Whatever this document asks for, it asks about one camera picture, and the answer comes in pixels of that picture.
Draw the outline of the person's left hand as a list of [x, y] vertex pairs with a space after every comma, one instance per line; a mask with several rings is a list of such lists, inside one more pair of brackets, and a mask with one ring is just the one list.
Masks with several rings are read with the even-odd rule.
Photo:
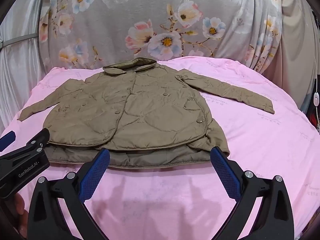
[[16, 193], [9, 200], [4, 202], [7, 207], [6, 213], [9, 215], [9, 218], [14, 219], [15, 227], [12, 227], [11, 233], [7, 233], [7, 239], [16, 239], [13, 237], [13, 230], [15, 231], [15, 235], [19, 233], [20, 238], [27, 239], [27, 227], [28, 227], [28, 211], [25, 209], [25, 202], [23, 197]]

